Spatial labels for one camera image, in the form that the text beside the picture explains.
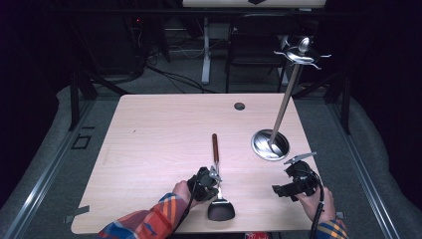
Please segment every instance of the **plaid shirt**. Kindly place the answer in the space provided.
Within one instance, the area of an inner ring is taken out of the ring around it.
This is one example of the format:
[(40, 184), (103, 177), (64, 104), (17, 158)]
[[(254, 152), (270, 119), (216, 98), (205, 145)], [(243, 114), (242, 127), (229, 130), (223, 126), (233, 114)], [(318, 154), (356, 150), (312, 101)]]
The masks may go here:
[[(130, 213), (106, 226), (97, 239), (164, 239), (171, 234), (183, 215), (187, 203), (178, 195), (165, 194), (149, 211)], [(321, 223), (317, 239), (347, 238), (341, 220)]]

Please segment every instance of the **chair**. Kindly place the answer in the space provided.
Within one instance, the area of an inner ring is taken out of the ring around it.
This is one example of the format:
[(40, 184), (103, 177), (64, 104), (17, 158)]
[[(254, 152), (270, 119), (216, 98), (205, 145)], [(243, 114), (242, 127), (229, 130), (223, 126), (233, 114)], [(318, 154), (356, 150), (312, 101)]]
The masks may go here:
[(274, 51), (282, 51), (281, 36), (295, 35), (298, 31), (299, 23), (288, 15), (246, 14), (234, 18), (228, 36), (226, 93), (229, 93), (231, 67), (270, 68), (270, 72), (283, 68), (277, 88), (279, 93), (287, 60)]

